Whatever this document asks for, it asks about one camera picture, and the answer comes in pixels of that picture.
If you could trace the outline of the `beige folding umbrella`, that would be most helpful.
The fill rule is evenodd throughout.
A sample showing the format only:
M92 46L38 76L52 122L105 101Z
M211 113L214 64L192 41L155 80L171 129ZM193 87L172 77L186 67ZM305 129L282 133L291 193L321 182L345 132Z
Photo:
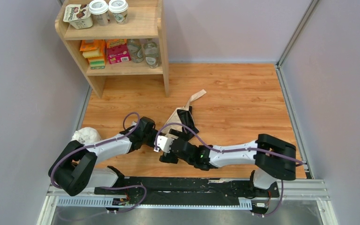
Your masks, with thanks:
M173 113L171 114L171 116L169 117L169 119L166 121L165 125L169 124L169 123L181 123L183 125L186 125L187 127L189 127L190 129L193 130L194 133L199 133L199 130L196 128L195 126L195 121L192 115L192 105L191 103L197 99L199 99L200 97L202 97L203 95L205 95L207 92L205 89L200 90L199 92L193 94L189 100L187 101L187 103L182 106L182 107L177 107ZM175 138L175 136L169 134L169 130L170 129L174 129L174 130L178 130L178 131L183 131L186 132L188 134L188 140L191 140L195 135L193 133L191 133L189 130L187 130L186 128L184 128L181 125L169 125L167 127L165 127L161 133L165 134L165 136L167 137L171 137L171 138Z

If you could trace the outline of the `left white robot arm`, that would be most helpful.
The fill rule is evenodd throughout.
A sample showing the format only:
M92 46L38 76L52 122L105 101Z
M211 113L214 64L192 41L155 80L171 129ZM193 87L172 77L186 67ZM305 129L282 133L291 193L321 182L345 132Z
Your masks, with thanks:
M69 196L76 196L86 188L111 188L119 178L118 172L95 166L138 150L143 145L152 146L152 138L157 132L154 120L141 117L111 138L92 143L70 141L48 171L51 184Z

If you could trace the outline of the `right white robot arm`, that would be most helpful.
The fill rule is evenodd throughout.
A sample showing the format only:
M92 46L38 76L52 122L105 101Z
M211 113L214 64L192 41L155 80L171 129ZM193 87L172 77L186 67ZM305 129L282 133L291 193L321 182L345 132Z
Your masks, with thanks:
M193 145L181 138L157 136L154 151L162 152L161 162L175 164L183 160L189 165L208 171L228 165L255 165L251 174L252 186L268 189L277 180L296 179L296 167L302 162L296 158L296 147L268 134L244 144L231 146Z

